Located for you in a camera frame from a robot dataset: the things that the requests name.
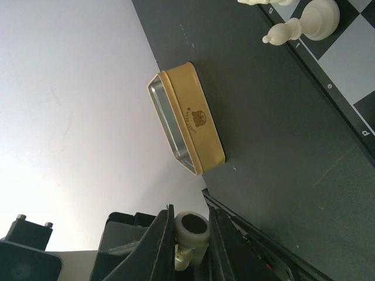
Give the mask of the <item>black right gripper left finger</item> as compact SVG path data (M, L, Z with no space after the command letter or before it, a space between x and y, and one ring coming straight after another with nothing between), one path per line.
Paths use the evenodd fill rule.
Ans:
M117 280L174 280L175 227L172 204L159 212L137 248L117 268Z

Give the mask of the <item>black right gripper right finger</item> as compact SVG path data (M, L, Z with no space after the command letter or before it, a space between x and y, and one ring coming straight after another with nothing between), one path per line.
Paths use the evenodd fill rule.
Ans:
M210 207L209 224L209 248L217 280L257 280L255 259L226 212Z

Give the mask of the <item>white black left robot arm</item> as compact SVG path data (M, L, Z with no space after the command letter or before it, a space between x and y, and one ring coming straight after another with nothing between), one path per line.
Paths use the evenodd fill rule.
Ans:
M58 280L62 259L46 252L52 232L53 223L39 225L19 214L1 238L1 280Z

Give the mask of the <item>white pawn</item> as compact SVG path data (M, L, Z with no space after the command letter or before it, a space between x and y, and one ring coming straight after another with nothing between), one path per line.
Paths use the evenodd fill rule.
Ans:
M208 220L199 213L184 211L175 217L175 270L198 268L210 238Z

